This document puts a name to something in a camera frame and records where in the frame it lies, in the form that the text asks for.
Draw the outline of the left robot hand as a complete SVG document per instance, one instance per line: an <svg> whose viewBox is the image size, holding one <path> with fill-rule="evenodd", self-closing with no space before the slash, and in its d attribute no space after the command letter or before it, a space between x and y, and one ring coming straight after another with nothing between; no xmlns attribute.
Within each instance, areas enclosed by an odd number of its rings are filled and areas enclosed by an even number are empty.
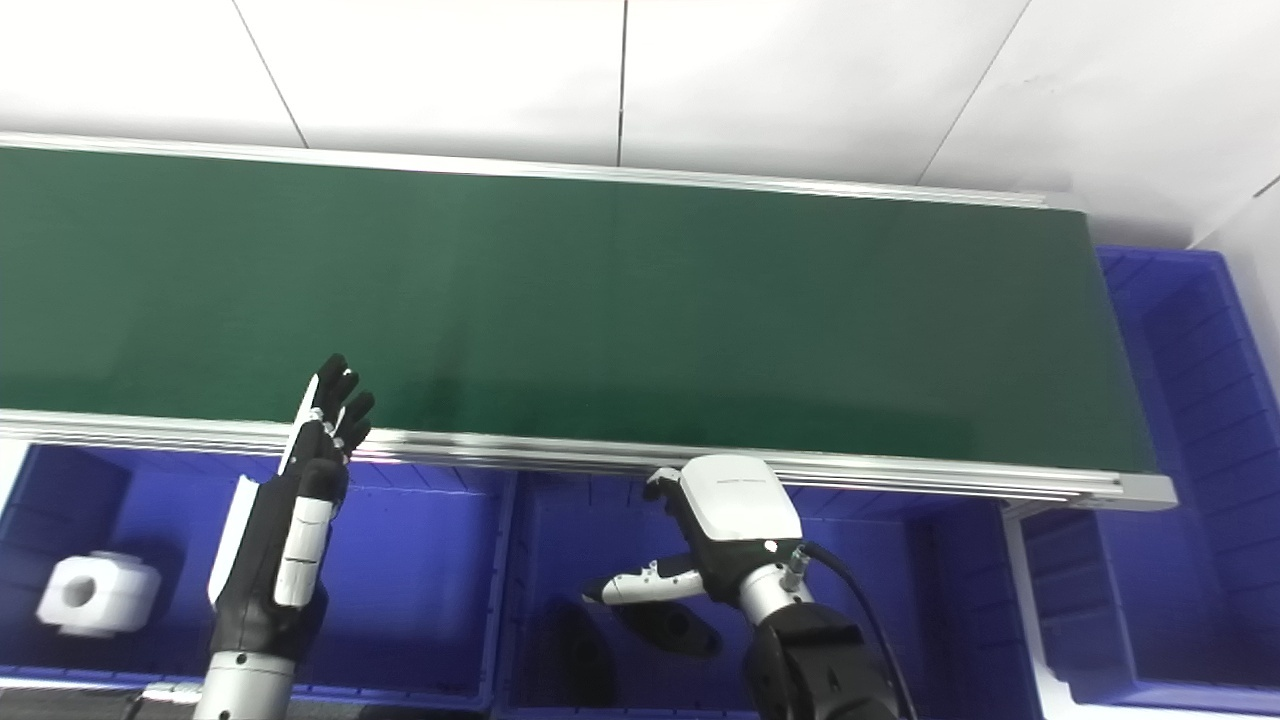
<svg viewBox="0 0 1280 720"><path fill-rule="evenodd" d="M320 578L332 525L349 488L349 460L371 430L375 398L333 354L312 374L276 471L247 480L244 518L212 598L209 653L259 653L297 664L326 607Z"/></svg>

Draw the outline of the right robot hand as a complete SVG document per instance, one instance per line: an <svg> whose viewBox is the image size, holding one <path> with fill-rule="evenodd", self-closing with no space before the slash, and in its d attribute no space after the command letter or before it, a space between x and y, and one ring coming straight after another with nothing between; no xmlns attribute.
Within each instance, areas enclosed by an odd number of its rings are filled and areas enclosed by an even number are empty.
<svg viewBox="0 0 1280 720"><path fill-rule="evenodd" d="M704 594L737 609L751 625L812 593L788 570L803 524L780 478L760 459L701 455L659 468L643 488L660 501L687 551L586 582L582 600L622 606Z"/></svg>

